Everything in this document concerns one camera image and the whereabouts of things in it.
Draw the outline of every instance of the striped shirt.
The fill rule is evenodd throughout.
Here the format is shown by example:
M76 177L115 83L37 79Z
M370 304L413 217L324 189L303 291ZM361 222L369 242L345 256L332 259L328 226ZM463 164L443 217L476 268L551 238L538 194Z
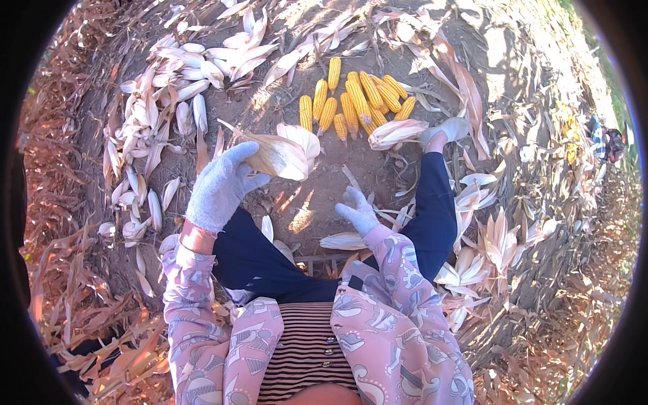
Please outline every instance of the striped shirt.
M333 303L281 304L284 332L261 383L257 404L276 404L330 382L358 392L351 367L330 328Z

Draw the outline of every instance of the jacket sleeve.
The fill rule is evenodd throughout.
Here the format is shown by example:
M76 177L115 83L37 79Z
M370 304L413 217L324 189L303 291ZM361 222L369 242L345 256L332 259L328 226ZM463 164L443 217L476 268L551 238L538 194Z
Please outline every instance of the jacket sleeve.
M426 379L421 404L473 403L472 372L449 331L439 294L419 271L412 242L383 225L372 229L364 240L376 257L394 308L417 328L399 336L402 346L407 347L406 341L411 339L425 345L428 358L421 370ZM420 358L410 358L420 356L408 353L414 351L403 352L406 373L421 366Z
M190 384L190 376L197 375L192 374L193 371L199 371L203 378L201 397L222 398L223 364L229 349L229 336L216 324L211 309L214 260L215 256L200 255L181 244L162 257L162 268L167 276L164 319L168 323L169 366L179 398L198 395Z

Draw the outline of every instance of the person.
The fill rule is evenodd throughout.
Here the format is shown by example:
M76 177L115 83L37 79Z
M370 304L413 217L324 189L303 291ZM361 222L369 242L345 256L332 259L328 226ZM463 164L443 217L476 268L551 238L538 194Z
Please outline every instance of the person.
M457 236L443 147L468 134L463 118L421 135L416 213L402 233L348 187L336 212L373 252L338 280L304 275L238 207L268 182L249 176L241 143L196 179L175 249L162 258L169 365L178 404L472 404L472 372L432 280ZM211 276L237 306L216 324Z
M616 163L625 157L626 141L619 130L601 125L596 114L592 115L588 129L596 145L594 155L600 160Z

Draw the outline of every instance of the work glove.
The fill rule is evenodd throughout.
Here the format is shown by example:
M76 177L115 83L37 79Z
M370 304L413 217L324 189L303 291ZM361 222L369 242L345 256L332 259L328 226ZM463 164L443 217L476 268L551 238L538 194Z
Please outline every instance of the work glove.
M376 213L373 212L373 208L362 195L362 191L348 186L347 191L342 194L342 198L347 205L337 203L335 211L353 224L360 237L364 238L370 230L380 225Z
M270 180L267 174L248 177L252 169L243 160L258 150L258 143L243 142L205 166L187 206L189 222L214 234L223 230L243 197Z

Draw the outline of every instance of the wrist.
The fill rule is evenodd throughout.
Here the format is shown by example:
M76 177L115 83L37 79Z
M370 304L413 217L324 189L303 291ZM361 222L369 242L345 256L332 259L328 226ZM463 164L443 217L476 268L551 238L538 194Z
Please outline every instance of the wrist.
M212 255L216 233L206 231L185 220L179 242L185 248L201 255Z

